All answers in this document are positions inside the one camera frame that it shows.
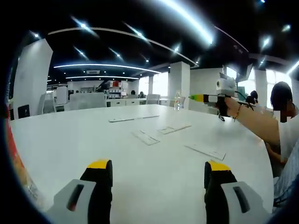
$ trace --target air vent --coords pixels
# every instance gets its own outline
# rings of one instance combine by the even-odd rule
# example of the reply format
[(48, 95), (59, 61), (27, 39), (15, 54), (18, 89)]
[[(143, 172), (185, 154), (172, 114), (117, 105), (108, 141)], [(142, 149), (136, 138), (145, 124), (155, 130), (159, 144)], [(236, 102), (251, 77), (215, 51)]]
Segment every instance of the air vent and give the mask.
[(99, 74), (100, 70), (87, 70), (86, 73), (87, 74)]

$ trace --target person's arm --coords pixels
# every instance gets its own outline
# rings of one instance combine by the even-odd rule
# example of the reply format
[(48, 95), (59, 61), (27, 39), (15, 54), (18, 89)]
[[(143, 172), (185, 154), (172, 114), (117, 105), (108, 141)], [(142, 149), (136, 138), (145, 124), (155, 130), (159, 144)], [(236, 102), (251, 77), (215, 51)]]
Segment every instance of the person's arm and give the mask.
[(232, 98), (225, 97), (228, 106), (228, 115), (235, 118), (264, 141), (279, 145), (278, 121), (265, 114), (255, 112)]
[(271, 149), (270, 144), (265, 142), (265, 145), (266, 145), (267, 152), (271, 158), (273, 158), (274, 160), (276, 160), (276, 162), (279, 162), (280, 164), (283, 164), (283, 165), (286, 164), (286, 162), (288, 161), (286, 158), (283, 161), (281, 161), (281, 156), (278, 153), (275, 153)]

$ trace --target white cabinet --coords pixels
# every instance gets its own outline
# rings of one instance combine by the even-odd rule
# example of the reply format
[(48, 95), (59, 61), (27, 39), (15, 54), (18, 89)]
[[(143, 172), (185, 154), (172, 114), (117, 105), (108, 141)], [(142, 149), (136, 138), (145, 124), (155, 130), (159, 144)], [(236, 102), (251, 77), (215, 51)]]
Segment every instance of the white cabinet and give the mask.
[(139, 100), (126, 99), (126, 106), (139, 105)]
[(111, 101), (111, 106), (125, 106), (126, 101), (125, 100), (113, 100)]
[(161, 105), (163, 105), (163, 106), (170, 106), (169, 99), (163, 99), (163, 100), (160, 100), (160, 102), (161, 102)]

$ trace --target window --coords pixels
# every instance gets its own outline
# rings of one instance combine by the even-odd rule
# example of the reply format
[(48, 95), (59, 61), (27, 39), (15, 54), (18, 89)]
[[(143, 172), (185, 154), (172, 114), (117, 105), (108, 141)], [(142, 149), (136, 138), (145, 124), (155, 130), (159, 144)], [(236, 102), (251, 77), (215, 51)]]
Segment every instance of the window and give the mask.
[(276, 83), (285, 82), (292, 89), (292, 81), (288, 75), (279, 71), (266, 70), (266, 75), (267, 75), (267, 107), (272, 108), (271, 93), (272, 93), (273, 86)]
[(154, 75), (153, 94), (168, 96), (168, 72)]
[(237, 72), (229, 67), (226, 67), (226, 75), (231, 78), (237, 78)]
[(248, 80), (238, 83), (238, 87), (243, 86), (245, 88), (245, 93), (250, 95), (250, 93), (256, 90), (256, 74), (252, 68), (248, 77)]
[(139, 92), (143, 92), (145, 95), (148, 95), (149, 93), (149, 77), (143, 77), (139, 79)]

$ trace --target cable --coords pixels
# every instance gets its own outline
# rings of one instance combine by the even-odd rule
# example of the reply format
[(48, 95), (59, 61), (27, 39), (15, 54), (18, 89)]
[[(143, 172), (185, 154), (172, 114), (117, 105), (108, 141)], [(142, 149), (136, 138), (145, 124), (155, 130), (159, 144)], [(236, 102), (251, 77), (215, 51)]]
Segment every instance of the cable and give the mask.
[(238, 91), (235, 91), (236, 93), (239, 93), (244, 99), (245, 99), (245, 101), (246, 101), (246, 97), (244, 97), (244, 95), (243, 94), (241, 94), (240, 92), (238, 92)]

